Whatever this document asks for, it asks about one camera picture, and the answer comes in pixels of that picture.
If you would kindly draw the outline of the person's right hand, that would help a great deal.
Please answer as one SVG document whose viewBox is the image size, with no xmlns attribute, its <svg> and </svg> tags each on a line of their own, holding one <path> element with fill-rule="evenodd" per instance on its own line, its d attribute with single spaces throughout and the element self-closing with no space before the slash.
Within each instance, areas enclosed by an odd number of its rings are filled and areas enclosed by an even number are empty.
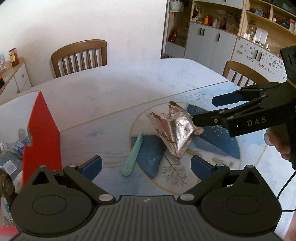
<svg viewBox="0 0 296 241">
<path fill-rule="evenodd" d="M 290 159 L 291 148 L 289 145 L 283 143 L 276 134 L 274 134 L 271 128 L 268 128 L 264 134 L 265 143 L 269 146 L 273 146 L 280 153 L 281 157 L 285 160 Z"/>
</svg>

